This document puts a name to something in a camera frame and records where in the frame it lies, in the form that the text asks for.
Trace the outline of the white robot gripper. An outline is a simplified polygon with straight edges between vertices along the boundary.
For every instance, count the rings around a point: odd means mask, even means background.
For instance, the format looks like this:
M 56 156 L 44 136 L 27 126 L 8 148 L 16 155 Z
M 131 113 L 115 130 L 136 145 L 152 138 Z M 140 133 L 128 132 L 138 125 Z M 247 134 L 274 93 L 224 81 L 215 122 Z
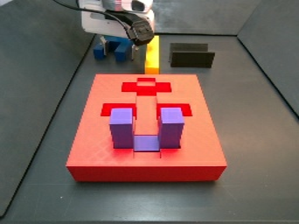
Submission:
M 154 0 L 79 0 L 82 27 L 86 32 L 100 34 L 104 55 L 108 54 L 108 41 L 104 36 L 127 38 L 124 27 L 110 16 L 111 12 L 127 12 L 144 18 L 155 31 Z M 139 47 L 131 47 L 131 60 L 135 60 Z

